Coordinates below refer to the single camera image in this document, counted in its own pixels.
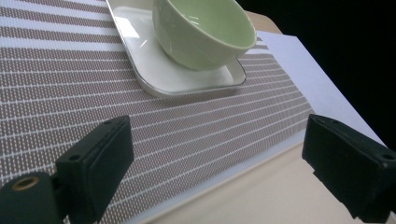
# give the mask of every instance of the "square plate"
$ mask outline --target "square plate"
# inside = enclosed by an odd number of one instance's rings
[[[242,85],[246,74],[237,59],[210,71],[194,71],[175,63],[158,43],[151,5],[142,1],[107,1],[122,42],[143,90],[166,98]]]

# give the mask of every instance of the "black background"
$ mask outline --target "black background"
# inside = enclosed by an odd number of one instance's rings
[[[396,8],[391,1],[237,2],[269,17],[283,34],[296,35],[387,147],[396,149]]]

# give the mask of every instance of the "woven placemat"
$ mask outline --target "woven placemat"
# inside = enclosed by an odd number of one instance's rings
[[[233,90],[155,98],[137,83],[105,1],[0,3],[0,186],[106,119],[132,119],[135,161],[101,223],[120,223],[303,130],[313,110],[265,44]]]

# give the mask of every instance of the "brass insert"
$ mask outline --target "brass insert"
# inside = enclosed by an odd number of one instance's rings
[[[18,180],[15,184],[12,185],[12,189],[15,191],[22,191],[31,188],[35,184],[40,181],[40,178],[37,176],[27,176],[23,179]]]

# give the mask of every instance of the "white paper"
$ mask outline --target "white paper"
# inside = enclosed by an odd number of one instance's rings
[[[262,31],[258,36],[318,115],[337,119],[384,145],[296,36]]]

